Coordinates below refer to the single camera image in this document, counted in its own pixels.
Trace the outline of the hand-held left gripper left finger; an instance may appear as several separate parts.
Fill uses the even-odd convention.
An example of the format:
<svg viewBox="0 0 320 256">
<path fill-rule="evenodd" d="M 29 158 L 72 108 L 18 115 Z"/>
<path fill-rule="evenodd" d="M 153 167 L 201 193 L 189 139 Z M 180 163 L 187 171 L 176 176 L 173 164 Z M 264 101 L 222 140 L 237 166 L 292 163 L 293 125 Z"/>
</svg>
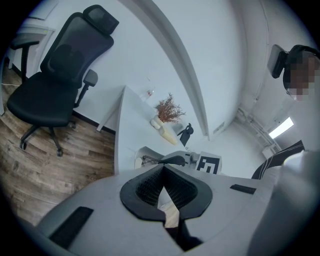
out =
<svg viewBox="0 0 320 256">
<path fill-rule="evenodd" d="M 165 222 L 166 215 L 158 209 L 159 196 L 164 188 L 163 165 L 130 179 L 120 190 L 123 206 L 144 221 Z"/>
</svg>

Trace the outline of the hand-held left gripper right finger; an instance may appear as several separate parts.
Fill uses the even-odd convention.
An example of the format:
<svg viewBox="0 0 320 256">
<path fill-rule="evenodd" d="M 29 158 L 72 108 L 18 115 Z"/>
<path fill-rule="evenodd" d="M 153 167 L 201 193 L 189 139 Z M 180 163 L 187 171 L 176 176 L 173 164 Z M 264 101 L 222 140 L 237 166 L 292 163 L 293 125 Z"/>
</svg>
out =
<svg viewBox="0 0 320 256">
<path fill-rule="evenodd" d="M 205 182 L 168 164 L 163 166 L 163 186 L 182 221 L 200 217 L 213 199 L 212 189 Z"/>
</svg>

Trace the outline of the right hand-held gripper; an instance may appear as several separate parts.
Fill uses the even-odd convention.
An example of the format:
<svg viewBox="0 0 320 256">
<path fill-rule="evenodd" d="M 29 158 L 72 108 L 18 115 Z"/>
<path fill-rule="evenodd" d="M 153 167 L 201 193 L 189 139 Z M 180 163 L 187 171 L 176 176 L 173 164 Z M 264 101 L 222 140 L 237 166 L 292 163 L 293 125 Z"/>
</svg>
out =
<svg viewBox="0 0 320 256">
<path fill-rule="evenodd" d="M 205 151 L 200 153 L 187 153 L 187 161 L 181 155 L 165 156 L 158 161 L 159 164 L 171 164 L 178 166 L 188 166 L 191 169 L 208 174 L 220 175 L 222 172 L 222 157 Z"/>
</svg>

